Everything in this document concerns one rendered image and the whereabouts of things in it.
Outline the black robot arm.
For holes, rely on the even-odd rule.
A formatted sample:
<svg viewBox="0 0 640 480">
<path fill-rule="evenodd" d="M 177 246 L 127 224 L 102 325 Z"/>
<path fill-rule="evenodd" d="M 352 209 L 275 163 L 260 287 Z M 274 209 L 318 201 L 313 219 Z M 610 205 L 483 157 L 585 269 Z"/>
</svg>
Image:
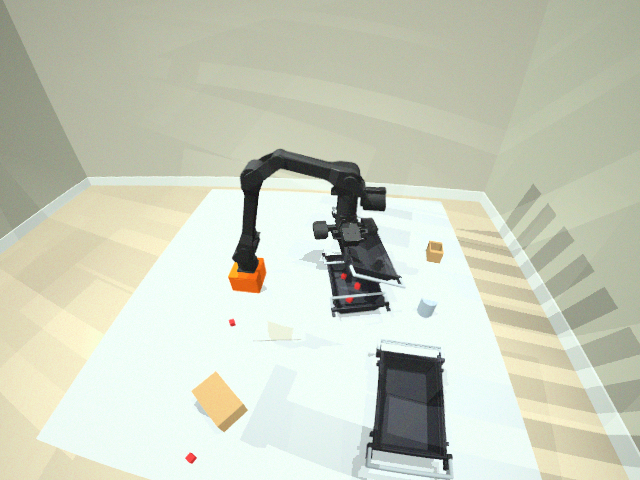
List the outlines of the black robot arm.
<svg viewBox="0 0 640 480">
<path fill-rule="evenodd" d="M 331 195 L 337 196 L 337 209 L 343 213 L 357 210 L 358 199 L 363 210 L 385 211 L 386 187 L 366 187 L 360 175 L 360 168 L 352 162 L 326 162 L 283 149 L 258 160 L 251 160 L 240 176 L 240 186 L 244 193 L 242 234 L 232 260 L 237 262 L 237 272 L 254 273 L 259 265 L 255 253 L 260 243 L 261 232 L 256 230 L 259 192 L 262 183 L 279 169 L 312 176 L 328 181 Z M 346 222 L 342 219 L 338 225 L 342 245 L 358 246 L 368 238 L 368 229 L 359 227 L 358 219 Z"/>
</svg>

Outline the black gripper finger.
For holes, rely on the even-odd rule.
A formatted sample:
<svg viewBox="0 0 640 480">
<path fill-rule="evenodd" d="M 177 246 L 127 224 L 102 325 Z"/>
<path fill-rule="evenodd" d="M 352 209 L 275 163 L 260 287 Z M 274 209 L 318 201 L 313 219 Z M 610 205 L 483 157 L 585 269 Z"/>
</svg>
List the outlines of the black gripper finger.
<svg viewBox="0 0 640 480">
<path fill-rule="evenodd" d="M 332 232 L 331 232 L 331 234 L 332 234 Z M 332 234 L 332 237 L 333 237 L 333 234 Z M 341 250 L 342 250 L 342 249 L 343 249 L 343 245 L 342 245 L 341 237 L 333 237 L 333 239 L 334 239 L 334 240 L 337 240 L 337 241 L 339 242 L 340 248 L 341 248 Z"/>
</svg>

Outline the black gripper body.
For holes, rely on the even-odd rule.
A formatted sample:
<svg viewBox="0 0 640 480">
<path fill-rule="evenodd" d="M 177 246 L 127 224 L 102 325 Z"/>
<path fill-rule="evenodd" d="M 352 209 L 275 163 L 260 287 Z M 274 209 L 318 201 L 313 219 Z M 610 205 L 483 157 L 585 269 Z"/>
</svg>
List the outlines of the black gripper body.
<svg viewBox="0 0 640 480">
<path fill-rule="evenodd" d="M 341 237 L 341 234 L 338 234 L 338 225 L 341 220 L 346 219 L 346 222 L 353 222 L 353 220 L 357 219 L 357 217 L 357 210 L 353 213 L 343 213 L 337 209 L 335 219 L 336 224 L 327 225 L 326 220 L 313 222 L 314 238 L 316 240 L 327 239 L 329 236 L 328 232 L 332 232 L 333 237 Z M 361 218 L 360 222 L 361 223 L 359 223 L 359 227 L 362 227 L 362 229 L 368 229 L 368 236 L 377 234 L 377 225 L 372 217 Z"/>
</svg>

